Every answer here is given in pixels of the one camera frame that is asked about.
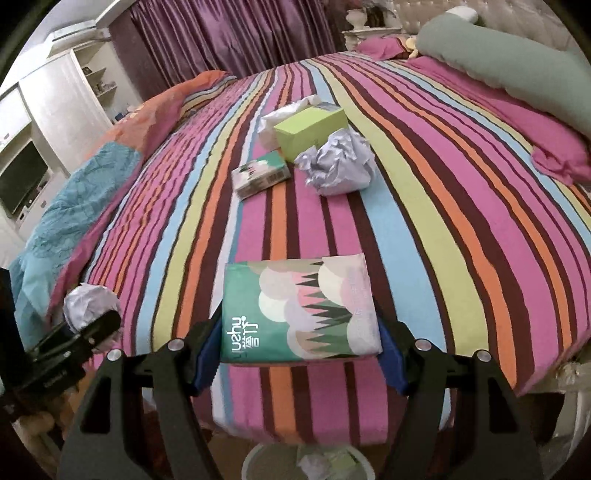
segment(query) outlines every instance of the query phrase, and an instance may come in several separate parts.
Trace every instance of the pink sheet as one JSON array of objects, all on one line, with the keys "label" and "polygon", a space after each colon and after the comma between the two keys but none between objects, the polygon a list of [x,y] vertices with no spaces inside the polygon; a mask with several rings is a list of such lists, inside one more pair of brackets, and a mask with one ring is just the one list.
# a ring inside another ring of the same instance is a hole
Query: pink sheet
[{"label": "pink sheet", "polygon": [[539,112],[504,90],[471,79],[431,57],[408,60],[405,65],[477,102],[515,128],[534,145],[531,158],[538,171],[566,185],[591,181],[585,138],[549,113]]}]

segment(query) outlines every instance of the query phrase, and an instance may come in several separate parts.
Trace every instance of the ceiling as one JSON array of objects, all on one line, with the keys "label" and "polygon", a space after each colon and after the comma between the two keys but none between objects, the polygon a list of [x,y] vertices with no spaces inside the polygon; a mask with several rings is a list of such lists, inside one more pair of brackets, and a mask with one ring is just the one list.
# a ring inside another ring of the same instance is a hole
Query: ceiling
[{"label": "ceiling", "polygon": [[96,19],[112,2],[113,0],[60,0],[29,37],[22,51],[42,43],[51,32],[59,28]]}]

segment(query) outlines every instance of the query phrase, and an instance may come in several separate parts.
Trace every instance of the white pillow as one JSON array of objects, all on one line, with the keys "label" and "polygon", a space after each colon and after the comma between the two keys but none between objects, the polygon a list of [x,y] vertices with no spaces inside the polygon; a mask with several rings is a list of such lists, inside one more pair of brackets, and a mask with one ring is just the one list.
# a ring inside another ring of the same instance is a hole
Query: white pillow
[{"label": "white pillow", "polygon": [[476,20],[478,20],[478,12],[473,8],[466,7],[465,5],[450,8],[447,13],[457,15],[458,17],[463,18],[472,24],[476,23]]}]

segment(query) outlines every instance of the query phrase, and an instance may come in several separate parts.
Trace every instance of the air conditioner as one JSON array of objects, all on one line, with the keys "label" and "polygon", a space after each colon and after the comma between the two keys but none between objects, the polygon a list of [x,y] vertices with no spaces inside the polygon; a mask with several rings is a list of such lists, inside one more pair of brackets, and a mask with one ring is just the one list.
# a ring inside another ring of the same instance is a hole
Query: air conditioner
[{"label": "air conditioner", "polygon": [[80,45],[81,43],[98,40],[102,36],[103,32],[96,28],[96,22],[94,20],[60,28],[59,30],[55,30],[55,32],[51,32],[46,38],[46,43],[51,45],[48,57]]}]

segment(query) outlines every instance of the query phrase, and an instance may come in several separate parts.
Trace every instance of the white bedside table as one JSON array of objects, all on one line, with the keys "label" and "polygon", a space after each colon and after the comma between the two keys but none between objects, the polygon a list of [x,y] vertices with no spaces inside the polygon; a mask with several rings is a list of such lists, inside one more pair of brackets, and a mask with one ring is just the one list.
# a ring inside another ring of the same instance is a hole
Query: white bedside table
[{"label": "white bedside table", "polygon": [[349,30],[341,32],[345,36],[345,46],[347,50],[354,50],[359,42],[369,37],[384,37],[386,35],[394,35],[404,33],[402,28],[393,27],[377,27],[377,28],[361,28],[360,30]]}]

